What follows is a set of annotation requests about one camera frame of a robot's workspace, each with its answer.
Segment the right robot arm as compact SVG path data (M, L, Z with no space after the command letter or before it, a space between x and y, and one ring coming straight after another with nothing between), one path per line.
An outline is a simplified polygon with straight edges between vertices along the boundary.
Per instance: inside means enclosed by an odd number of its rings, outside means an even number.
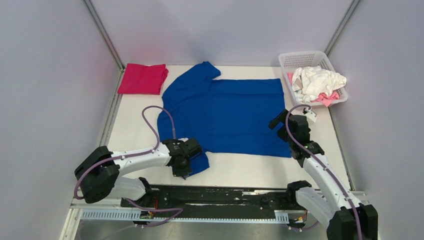
M318 185L317 192L305 181L287 185L286 204L292 209L305 208L326 229L329 240L377 240L378 212L371 204L364 204L341 182L330 165L321 146L310 139L307 116L283 110L269 122L280 139L288 143L290 153Z

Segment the blue t-shirt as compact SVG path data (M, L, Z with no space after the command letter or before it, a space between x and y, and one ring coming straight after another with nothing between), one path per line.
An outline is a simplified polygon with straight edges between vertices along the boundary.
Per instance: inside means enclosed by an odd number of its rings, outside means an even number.
M194 65L163 92L157 118L161 141L194 138L204 152L290 157L269 129L285 109L281 80L222 79L210 62Z

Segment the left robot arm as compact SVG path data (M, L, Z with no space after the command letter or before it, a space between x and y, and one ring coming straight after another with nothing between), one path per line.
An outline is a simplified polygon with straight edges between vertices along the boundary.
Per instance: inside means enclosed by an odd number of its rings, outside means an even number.
M170 167L172 175L187 178L193 173L193 160L203 150L195 138L167 139L153 147L132 151L110 151L107 146L97 147L75 170L78 200L87 204L106 198L126 198L140 206L149 206L153 193L144 177L128 178L132 172Z

